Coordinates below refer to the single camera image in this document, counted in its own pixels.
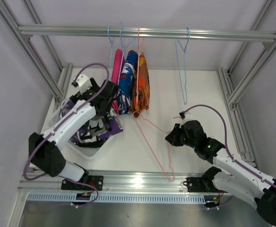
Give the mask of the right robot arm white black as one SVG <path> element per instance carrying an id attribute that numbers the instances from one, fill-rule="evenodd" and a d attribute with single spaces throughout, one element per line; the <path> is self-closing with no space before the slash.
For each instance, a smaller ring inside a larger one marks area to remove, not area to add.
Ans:
<path id="1" fill-rule="evenodd" d="M 207 191 L 222 190 L 245 201 L 269 224 L 276 226 L 276 178 L 246 162 L 235 159 L 225 144 L 208 137 L 200 122 L 175 124 L 165 140 L 174 147 L 188 146 L 210 164 L 202 187 Z"/>

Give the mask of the orange patterned trousers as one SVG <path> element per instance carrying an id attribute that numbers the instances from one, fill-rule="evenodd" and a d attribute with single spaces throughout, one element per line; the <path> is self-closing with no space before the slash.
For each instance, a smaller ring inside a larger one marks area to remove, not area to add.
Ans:
<path id="1" fill-rule="evenodd" d="M 140 55 L 139 82 L 138 82 L 138 103 L 136 103 L 136 80 L 133 87 L 132 112 L 142 112 L 149 109 L 150 103 L 150 81 L 147 61 L 144 53 Z"/>

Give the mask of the pink hanger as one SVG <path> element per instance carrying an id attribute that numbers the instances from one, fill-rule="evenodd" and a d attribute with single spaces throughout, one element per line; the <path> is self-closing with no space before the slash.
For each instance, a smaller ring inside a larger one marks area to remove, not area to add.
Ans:
<path id="1" fill-rule="evenodd" d="M 144 117 L 143 114 L 140 112 L 134 111 L 132 116 L 135 124 L 138 127 L 139 132 L 142 135 L 142 138 L 145 140 L 147 146 L 150 148 L 150 151 L 152 152 L 152 155 L 154 156 L 160 170 L 163 172 L 166 180 L 170 183 L 175 182 L 176 176 L 172 162 L 173 158 L 170 145 L 165 140 L 163 142 L 159 141 L 161 139 L 161 136 L 166 136 L 169 132 L 161 129 L 151 120 Z M 153 129 L 150 129 L 150 131 L 147 132 L 142 127 L 142 121 L 144 121 L 144 123 L 149 123 L 150 127 L 153 127 Z"/>
<path id="2" fill-rule="evenodd" d="M 140 42 L 140 30 L 141 28 L 138 27 L 138 64 L 137 64 L 137 79 L 136 79 L 136 103 L 138 103 L 138 82 L 139 82 L 139 65 L 140 65 L 140 54 L 143 49 L 145 39 L 142 38 L 142 41 Z"/>

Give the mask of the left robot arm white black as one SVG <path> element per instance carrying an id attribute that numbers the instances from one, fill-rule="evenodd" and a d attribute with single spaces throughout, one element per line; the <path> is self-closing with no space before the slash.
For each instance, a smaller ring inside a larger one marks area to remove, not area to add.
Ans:
<path id="1" fill-rule="evenodd" d="M 81 148 L 106 146 L 110 139 L 123 131 L 117 114 L 112 108 L 118 86 L 104 81 L 98 86 L 90 78 L 80 91 L 67 99 L 57 110 L 56 123 L 43 134 L 32 133 L 28 139 L 30 164 L 41 169 L 45 175 L 60 176 L 72 181 L 79 190 L 88 186 L 87 171 L 78 164 L 68 161 L 62 154 L 70 142 Z"/>

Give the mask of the purple grey patterned trousers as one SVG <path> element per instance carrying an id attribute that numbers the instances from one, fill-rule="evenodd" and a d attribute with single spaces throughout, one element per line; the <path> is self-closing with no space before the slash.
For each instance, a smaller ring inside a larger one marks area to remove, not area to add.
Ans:
<path id="1" fill-rule="evenodd" d="M 58 132 L 61 140 L 66 140 L 82 148 L 100 148 L 116 134 L 123 132 L 122 124 L 113 108 L 110 114 L 111 123 L 105 125 L 96 116 L 95 106 L 100 101 L 78 100 L 76 103 L 68 101 L 64 108 L 71 106 L 67 113 L 62 114 L 62 124 Z"/>

